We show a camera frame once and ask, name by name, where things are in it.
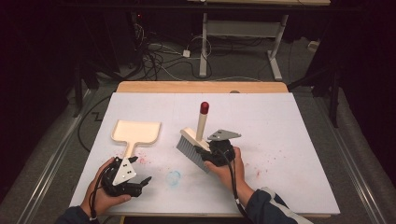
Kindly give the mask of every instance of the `sleeve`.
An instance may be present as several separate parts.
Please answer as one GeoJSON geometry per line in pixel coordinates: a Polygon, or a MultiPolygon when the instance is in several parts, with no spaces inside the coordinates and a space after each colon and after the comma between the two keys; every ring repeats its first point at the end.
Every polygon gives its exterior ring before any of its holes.
{"type": "Polygon", "coordinates": [[[87,214],[84,213],[80,206],[69,207],[66,211],[56,219],[55,224],[85,224],[85,223],[99,223],[96,220],[90,221],[87,214]]]}
{"type": "Polygon", "coordinates": [[[291,212],[283,200],[268,188],[258,189],[253,193],[246,211],[255,224],[312,224],[291,212]]]}

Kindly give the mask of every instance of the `hand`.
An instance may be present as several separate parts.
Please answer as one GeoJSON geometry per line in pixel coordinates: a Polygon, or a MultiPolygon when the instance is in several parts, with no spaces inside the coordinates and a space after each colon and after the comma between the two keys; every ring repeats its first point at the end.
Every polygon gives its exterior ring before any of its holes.
{"type": "MultiPolygon", "coordinates": [[[[238,194],[239,201],[241,202],[241,204],[246,206],[254,190],[245,181],[245,166],[242,161],[240,148],[234,147],[233,150],[235,151],[235,159],[234,162],[231,162],[231,165],[235,173],[236,192],[238,194]]],[[[230,192],[233,192],[231,174],[228,166],[217,167],[215,164],[213,164],[210,161],[205,161],[204,164],[211,172],[213,172],[219,177],[220,182],[230,192]]]]}
{"type": "MultiPolygon", "coordinates": [[[[96,173],[95,179],[87,188],[87,193],[85,194],[84,201],[82,202],[80,207],[88,215],[88,217],[92,217],[90,208],[90,196],[94,191],[96,181],[98,180],[99,175],[102,173],[102,171],[113,161],[114,158],[111,158],[99,168],[98,172],[96,173]]],[[[100,188],[101,186],[102,184],[100,183],[99,189],[96,191],[96,198],[94,203],[94,209],[97,216],[102,215],[105,211],[107,211],[107,209],[114,205],[125,203],[131,200],[131,196],[129,194],[120,195],[118,197],[111,197],[107,195],[102,188],[100,188]]]]}

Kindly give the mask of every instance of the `brush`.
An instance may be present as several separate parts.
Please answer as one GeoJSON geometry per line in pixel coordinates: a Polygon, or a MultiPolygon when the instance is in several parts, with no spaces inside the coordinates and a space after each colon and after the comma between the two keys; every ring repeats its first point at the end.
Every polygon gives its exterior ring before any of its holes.
{"type": "Polygon", "coordinates": [[[209,144],[203,139],[208,111],[209,104],[207,102],[202,102],[198,118],[197,132],[188,127],[180,130],[181,137],[176,146],[176,148],[187,158],[207,173],[209,173],[209,169],[204,165],[201,154],[195,151],[195,147],[201,147],[203,150],[210,152],[209,144]]]}

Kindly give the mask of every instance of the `red cap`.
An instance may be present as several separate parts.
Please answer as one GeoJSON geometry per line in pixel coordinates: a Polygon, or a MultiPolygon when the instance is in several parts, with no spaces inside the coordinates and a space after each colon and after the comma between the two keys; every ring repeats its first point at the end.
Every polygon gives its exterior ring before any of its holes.
{"type": "Polygon", "coordinates": [[[209,104],[207,102],[202,102],[200,113],[205,115],[207,111],[209,111],[209,104]]]}

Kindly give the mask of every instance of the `gray bristles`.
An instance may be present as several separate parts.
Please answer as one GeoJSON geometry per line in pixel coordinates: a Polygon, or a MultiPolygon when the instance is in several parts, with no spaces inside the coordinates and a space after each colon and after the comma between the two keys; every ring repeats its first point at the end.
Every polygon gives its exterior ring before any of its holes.
{"type": "Polygon", "coordinates": [[[199,168],[201,168],[206,173],[209,173],[209,169],[207,169],[207,167],[204,165],[201,155],[195,152],[194,145],[191,144],[185,137],[180,137],[180,141],[178,141],[176,148],[187,158],[193,161],[199,168]]]}

